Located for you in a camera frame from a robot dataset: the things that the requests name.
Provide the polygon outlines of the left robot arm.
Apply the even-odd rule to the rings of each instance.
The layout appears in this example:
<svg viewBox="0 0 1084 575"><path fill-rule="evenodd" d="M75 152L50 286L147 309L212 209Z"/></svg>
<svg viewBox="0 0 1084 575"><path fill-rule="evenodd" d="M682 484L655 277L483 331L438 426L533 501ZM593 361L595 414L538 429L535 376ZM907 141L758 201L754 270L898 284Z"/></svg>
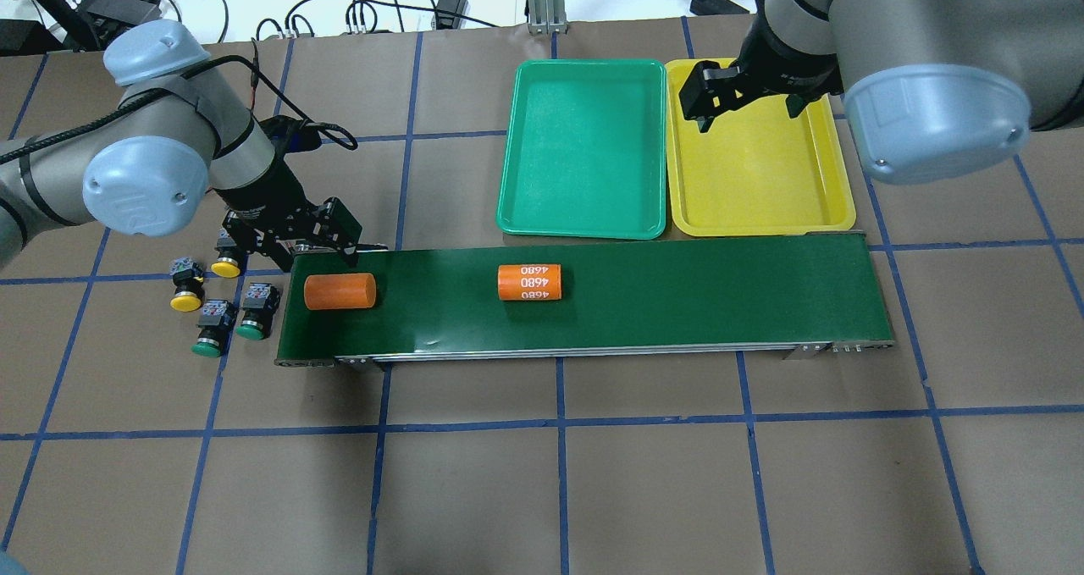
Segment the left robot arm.
<svg viewBox="0 0 1084 575"><path fill-rule="evenodd" d="M245 253L291 271L291 244L299 243L357 265L359 221L341 200L311 202L285 161L326 139L354 150L352 135L295 104L286 115L256 119L220 67L260 69L247 58L212 58L173 20L124 31L103 62L122 89L118 108L57 135L3 144L3 265L41 233L74 225L172 235L208 191L227 205L228 237Z"/></svg>

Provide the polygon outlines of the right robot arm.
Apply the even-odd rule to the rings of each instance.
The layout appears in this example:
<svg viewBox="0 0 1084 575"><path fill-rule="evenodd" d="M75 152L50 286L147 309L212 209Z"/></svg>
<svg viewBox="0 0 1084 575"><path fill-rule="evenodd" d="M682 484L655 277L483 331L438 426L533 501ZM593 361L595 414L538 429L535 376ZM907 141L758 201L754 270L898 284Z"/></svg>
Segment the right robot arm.
<svg viewBox="0 0 1084 575"><path fill-rule="evenodd" d="M1081 127L1081 0L763 0L738 58L698 62L678 100L706 132L766 97L796 117L839 94L863 170L929 184Z"/></svg>

